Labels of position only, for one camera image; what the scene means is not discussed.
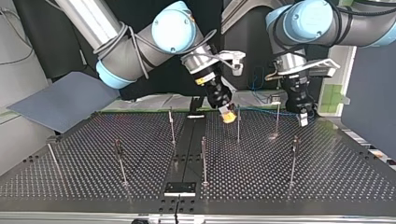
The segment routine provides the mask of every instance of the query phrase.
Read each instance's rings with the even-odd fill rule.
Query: metal post
[[[277,111],[276,111],[276,128],[275,128],[276,136],[279,128],[279,113],[280,113],[280,104],[277,105]]]
[[[47,143],[47,146],[49,147],[49,152],[50,152],[50,155],[51,155],[52,158],[53,158],[53,161],[55,161],[55,164],[56,164],[57,166],[59,166],[58,160],[56,160],[55,153],[53,152],[52,145],[51,145],[50,143]]]
[[[124,168],[123,162],[122,162],[123,148],[121,147],[121,141],[119,138],[116,139],[115,151],[116,151],[117,159],[119,160],[119,163],[120,163],[120,168],[121,168],[122,178],[123,178],[123,185],[129,186],[128,180],[126,179],[125,168]]]
[[[241,107],[238,105],[238,143],[241,141]]]
[[[176,139],[175,139],[174,121],[173,121],[173,118],[172,118],[172,107],[169,110],[169,122],[171,123],[172,143],[173,143],[173,145],[175,145],[176,144]]]
[[[207,182],[207,176],[206,176],[206,139],[202,137],[202,142],[201,142],[201,149],[202,149],[202,160],[204,162],[204,186],[209,185]]]
[[[290,175],[290,187],[292,187],[294,185],[294,170],[295,170],[295,166],[296,166],[296,158],[297,158],[297,153],[299,151],[299,146],[300,146],[300,140],[297,136],[294,136],[293,139],[293,144],[292,144],[292,151],[293,151],[293,164],[291,166],[291,175]]]
[[[276,139],[279,136],[279,115],[280,115],[280,105],[282,104],[279,96],[271,97],[271,105],[277,105],[276,108],[276,126],[275,132],[270,136],[270,139]]]

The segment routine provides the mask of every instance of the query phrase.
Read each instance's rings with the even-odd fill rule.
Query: metal bracket
[[[195,197],[196,183],[171,182],[166,184],[165,197]]]
[[[309,76],[311,77],[332,77],[335,71],[340,67],[341,66],[332,59],[314,60],[303,66],[294,67],[287,71],[279,71],[277,74],[280,76],[287,76],[309,69]]]

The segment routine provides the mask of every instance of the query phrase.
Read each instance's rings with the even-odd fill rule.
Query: robotic arm
[[[300,114],[314,109],[309,95],[310,70],[315,66],[336,67],[332,60],[308,62],[304,45],[379,47],[396,39],[396,1],[356,1],[351,7],[337,7],[331,1],[305,0],[283,6],[266,17],[267,30],[282,88],[288,93],[286,108]]]
[[[217,54],[206,43],[215,31],[203,37],[184,2],[175,2],[165,8],[137,35],[132,27],[116,19],[103,0],[56,2],[98,54],[96,70],[109,87],[121,89],[143,75],[149,78],[150,70],[174,55],[184,55],[182,63],[196,84],[205,87],[211,106],[219,110],[224,122],[235,120],[232,93],[221,82],[219,66],[225,63],[235,75],[240,75],[245,53],[223,51]]]

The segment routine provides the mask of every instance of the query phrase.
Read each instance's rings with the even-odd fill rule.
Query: cable
[[[46,0],[46,2],[60,11],[64,11],[61,7],[58,7],[55,3],[51,2],[50,0]]]
[[[337,5],[332,0],[326,0],[326,1],[332,7],[332,10],[335,12],[335,15],[337,16],[337,20],[338,20],[338,30],[337,30],[337,35],[335,36],[334,41],[330,44],[330,46],[323,46],[325,48],[331,48],[334,45],[337,45],[341,42],[340,37],[341,37],[341,32],[343,30],[343,19],[341,16],[340,9],[337,7]]]
[[[277,115],[277,112],[273,112],[272,110],[269,109],[261,109],[261,108],[257,108],[257,107],[241,107],[242,110],[251,110],[251,111],[258,111],[258,112],[263,112],[263,113],[267,113],[270,115]],[[297,116],[297,114],[294,113],[290,113],[290,112],[286,112],[286,113],[280,113],[280,116]],[[312,115],[309,116],[310,119],[315,117],[315,113],[313,113]]]
[[[374,17],[374,16],[384,16],[384,15],[388,15],[390,13],[396,12],[396,8],[387,10],[387,11],[380,11],[380,12],[358,12],[358,11],[349,11],[343,8],[338,8],[338,10],[340,10],[340,12],[346,13],[346,14],[350,14],[350,15],[354,15],[354,16],[366,16],[366,17]]]
[[[253,72],[253,75],[254,75],[254,77],[253,77],[253,81],[252,81],[252,85],[250,86],[249,84],[248,84],[248,78],[247,78],[247,87],[250,89],[250,90],[252,90],[252,91],[255,91],[255,90],[257,90],[256,89],[256,81],[257,81],[257,75],[256,75],[256,69],[257,68],[260,68],[261,70],[262,70],[262,84],[260,85],[260,87],[258,87],[257,89],[261,89],[263,86],[264,86],[264,68],[263,67],[260,67],[260,66],[257,66],[257,67],[255,67],[254,68],[254,72]]]
[[[296,3],[294,3],[293,5],[289,6],[289,7],[286,8],[285,10],[283,10],[283,11],[279,14],[279,16],[276,18],[276,20],[274,21],[274,25],[273,25],[273,36],[274,36],[274,40],[275,40],[275,42],[279,45],[279,47],[282,48],[282,49],[284,50],[283,52],[280,52],[280,53],[276,54],[276,55],[275,55],[275,58],[276,58],[277,56],[279,56],[279,55],[283,55],[283,54],[286,54],[286,53],[291,53],[291,54],[294,54],[294,55],[297,55],[297,56],[300,56],[300,57],[305,58],[305,55],[303,55],[303,54],[301,54],[301,53],[295,52],[298,48],[304,48],[304,45],[296,45],[296,46],[294,46],[294,47],[292,47],[292,48],[290,48],[290,49],[287,49],[287,48],[284,47],[285,44],[283,44],[282,41],[281,41],[281,40],[277,37],[277,35],[276,35],[276,27],[277,27],[277,24],[279,23],[280,18],[282,18],[283,15],[286,14],[286,12],[288,12],[293,6],[295,6],[295,4],[296,4]]]
[[[0,65],[12,64],[12,63],[20,63],[20,62],[22,62],[22,61],[24,61],[24,60],[30,58],[30,56],[32,56],[33,52],[35,52],[35,51],[34,51],[33,49],[30,49],[29,54],[26,55],[25,57],[23,57],[23,58],[21,58],[21,59],[18,59],[18,60],[16,60],[16,61],[13,61],[13,62],[9,62],[9,63],[0,63]]]
[[[21,37],[20,33],[18,33],[17,29],[15,28],[15,26],[12,24],[12,22],[9,20],[9,18],[7,17],[7,13],[11,14],[12,16],[14,16],[16,19],[18,19],[19,21],[21,20],[20,17],[18,16],[17,13],[7,9],[7,8],[3,8],[0,7],[0,13],[4,16],[4,18],[6,19],[6,22],[8,24],[8,26],[15,32],[15,34],[17,35],[17,37],[27,46],[30,48],[30,52],[23,58],[12,61],[12,62],[7,62],[7,63],[0,63],[0,65],[7,65],[7,64],[13,64],[13,63],[20,63],[26,59],[28,59],[30,56],[32,56],[32,54],[34,53],[33,47],[32,45],[29,43],[27,36],[25,37],[25,39],[23,37]]]
[[[281,79],[281,78],[282,78],[282,76],[275,77],[275,75],[277,74],[277,66],[276,66],[275,63],[274,63],[274,66],[275,66],[275,72],[274,72],[274,73],[271,73],[271,74],[269,74],[269,75],[267,75],[267,76],[265,77],[265,81],[278,80],[278,79]]]
[[[20,17],[17,15],[17,13],[7,9],[7,8],[3,8],[0,7],[0,11],[3,13],[4,19],[6,20],[6,23],[8,24],[8,26],[15,32],[15,34],[18,36],[18,38],[29,48],[32,47],[32,45],[27,41],[27,37],[25,37],[26,39],[24,39],[20,33],[18,33],[17,29],[15,28],[15,26],[11,23],[11,21],[9,20],[7,13],[11,14],[12,16],[14,16],[17,20],[21,20]]]

